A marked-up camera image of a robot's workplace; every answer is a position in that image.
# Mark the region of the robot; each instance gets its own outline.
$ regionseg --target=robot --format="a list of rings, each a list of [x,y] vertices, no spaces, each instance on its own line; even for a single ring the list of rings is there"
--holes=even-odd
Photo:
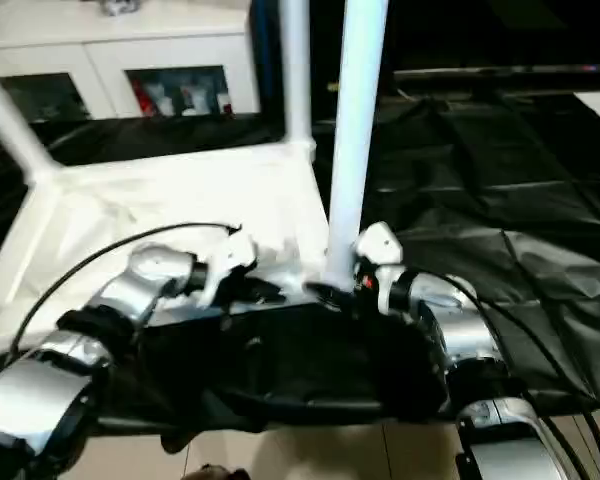
[[[354,308],[408,324],[425,339],[441,401],[456,412],[460,477],[568,480],[545,427],[512,384],[471,285],[402,265],[402,248],[384,223],[364,231],[352,255]],[[205,262],[165,245],[136,248],[121,274],[0,372],[0,480],[55,478],[71,468],[98,417],[108,370],[137,341],[158,302],[189,295],[199,309],[209,308],[227,282],[236,285],[257,262],[242,230]]]

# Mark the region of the glass cabinet door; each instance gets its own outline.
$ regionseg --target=glass cabinet door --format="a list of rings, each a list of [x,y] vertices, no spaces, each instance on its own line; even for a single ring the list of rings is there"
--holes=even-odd
[[[0,84],[28,122],[91,118],[68,73],[0,77]]]
[[[126,70],[144,116],[231,114],[222,66]]]

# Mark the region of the white cabinet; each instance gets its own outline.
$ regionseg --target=white cabinet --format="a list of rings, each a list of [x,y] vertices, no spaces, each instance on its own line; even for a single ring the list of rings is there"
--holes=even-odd
[[[162,114],[257,112],[249,5],[144,0],[106,17],[97,2],[2,0],[0,82],[30,121],[137,117],[146,103]]]

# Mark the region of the black fabric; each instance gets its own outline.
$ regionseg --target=black fabric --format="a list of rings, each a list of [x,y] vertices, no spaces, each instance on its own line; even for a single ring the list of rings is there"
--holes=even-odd
[[[36,128],[67,165],[280,138],[279,129],[254,118]],[[314,170],[327,206],[333,127],[316,126],[314,137]],[[408,264],[460,275],[521,318],[600,406],[600,119],[594,113],[572,96],[383,107],[363,210],[364,225],[392,226]],[[573,413],[531,341],[493,317],[541,413]],[[334,312],[251,314],[221,328],[220,320],[207,320],[146,332],[140,361],[114,375],[106,415],[198,431],[257,431],[272,412],[277,420],[292,412],[285,417],[290,423],[364,423],[387,414],[369,358]],[[264,339],[265,353],[251,351],[257,339]]]

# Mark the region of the white frame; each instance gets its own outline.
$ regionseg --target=white frame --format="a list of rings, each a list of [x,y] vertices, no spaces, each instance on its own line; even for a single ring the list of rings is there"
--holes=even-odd
[[[124,200],[127,194],[131,200],[144,200],[147,198],[146,193],[150,192],[152,198],[158,198],[159,202],[164,198],[167,209],[171,208],[171,203],[168,202],[174,195],[185,200],[179,201],[178,205],[189,205],[186,200],[191,198],[198,208],[189,208],[186,218],[178,221],[244,222],[245,228],[254,238],[266,239],[267,245],[279,245],[282,248],[274,248],[276,256],[278,253],[286,255],[287,240],[293,239],[294,246],[297,247],[293,258],[303,267],[301,276],[315,278],[322,271],[328,224],[311,166],[314,144],[309,133],[309,8],[306,0],[281,2],[284,7],[281,10],[288,126],[283,142],[146,158],[133,163],[62,167],[53,162],[8,96],[0,89],[0,140],[25,172],[30,187],[0,250],[0,351],[6,347],[26,310],[35,301],[35,292],[42,284],[52,280],[48,273],[49,270],[58,268],[59,265],[54,263],[56,258],[61,258],[60,265],[64,261],[75,264],[84,258],[84,250],[78,251],[73,247],[67,249],[67,243],[88,241],[90,248],[100,246],[93,244],[90,235],[98,236],[103,233],[103,230],[98,229],[97,223],[103,216],[99,213],[103,211],[100,207],[105,207],[106,211],[111,202],[101,195],[103,188],[111,188],[111,183],[115,184],[113,191],[117,197],[117,205],[124,207],[123,210],[128,204]],[[163,45],[172,45],[172,40],[166,42]],[[176,56],[180,59],[177,61],[186,62],[185,66],[190,66],[191,58],[187,58],[185,54],[186,47],[191,44],[186,39],[178,40],[176,44],[179,45]],[[247,62],[249,56],[250,51],[247,51],[242,61]],[[124,65],[126,68],[135,68],[136,64],[126,62]],[[124,68],[118,66],[118,74],[123,74]],[[236,94],[230,92],[230,95],[235,108]],[[186,184],[186,188],[183,188],[183,181],[187,182],[188,179],[191,184]],[[173,187],[175,183],[180,185],[178,190]],[[205,192],[199,197],[196,196],[196,184],[201,185],[201,190]],[[88,198],[91,203],[97,204],[95,215],[90,215],[88,208],[77,208],[72,203],[75,201],[74,194],[82,195],[82,198]],[[265,210],[277,209],[276,215],[282,219],[280,224],[272,221],[272,217],[276,215],[268,215],[266,212],[259,214],[258,204],[264,205]],[[139,208],[142,215],[145,215],[142,202]],[[80,212],[80,215],[76,216],[74,212]],[[173,211],[167,210],[164,213],[171,215]],[[160,210],[158,215],[160,221],[168,222],[162,216],[163,211]],[[129,218],[137,217],[136,212]],[[116,228],[111,235],[121,234],[117,226],[123,225],[122,222],[124,221],[118,217],[113,217]],[[87,240],[84,239],[85,227],[90,229]],[[110,235],[111,231],[108,229],[104,233]],[[35,287],[35,291],[31,290],[32,282],[40,284]],[[79,285],[80,288],[84,287],[83,280],[80,280]],[[50,331],[63,311],[84,304],[84,298],[77,299],[72,295],[71,292],[60,291],[54,295],[40,314],[36,315],[35,325],[27,331],[23,344],[31,344],[40,335]]]
[[[142,116],[128,70],[177,67],[221,66],[233,111],[255,113],[259,109],[247,35],[91,43],[85,48],[118,117]]]
[[[93,119],[115,117],[89,57],[80,45],[0,49],[0,77],[66,73]]]

